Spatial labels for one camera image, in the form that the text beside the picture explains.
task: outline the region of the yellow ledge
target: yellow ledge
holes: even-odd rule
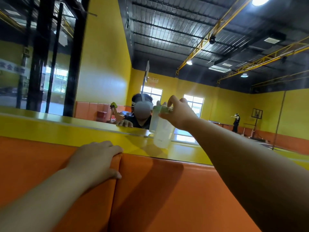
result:
[[[110,140],[128,154],[211,164],[199,145],[172,141],[168,149],[160,149],[153,144],[152,134],[143,129],[3,106],[0,106],[0,124],[0,136],[5,137],[76,147]],[[280,149],[275,152],[309,170],[309,156]]]

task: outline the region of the white vr headset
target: white vr headset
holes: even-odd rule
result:
[[[139,119],[147,119],[153,109],[153,103],[151,101],[146,101],[145,95],[141,94],[141,101],[133,102],[134,115]]]

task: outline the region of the black pants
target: black pants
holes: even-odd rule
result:
[[[233,126],[233,132],[234,133],[238,133],[238,125],[234,125]]]

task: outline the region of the plastic bottle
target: plastic bottle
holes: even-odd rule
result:
[[[154,106],[153,110],[152,110],[152,117],[151,117],[151,121],[150,121],[150,126],[149,126],[149,132],[154,133],[158,122],[159,122],[159,113],[161,110],[161,105],[160,106]]]
[[[162,105],[160,113],[168,113],[169,108],[165,105]],[[168,122],[159,117],[158,125],[154,133],[154,144],[159,148],[168,148],[170,144],[175,127]]]

